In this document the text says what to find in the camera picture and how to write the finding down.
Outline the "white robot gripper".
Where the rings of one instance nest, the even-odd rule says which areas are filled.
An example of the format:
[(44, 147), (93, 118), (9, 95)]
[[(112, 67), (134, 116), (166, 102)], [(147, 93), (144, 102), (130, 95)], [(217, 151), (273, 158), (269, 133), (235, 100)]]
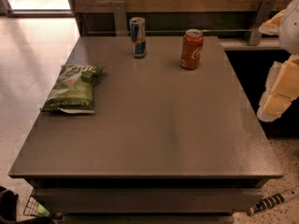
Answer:
[(279, 35), (280, 47), (292, 54), (284, 63), (273, 63), (265, 82), (257, 117), (272, 122), (299, 97), (299, 56), (294, 55), (299, 54), (299, 0), (292, 0), (286, 10), (263, 22), (258, 31), (265, 35)]

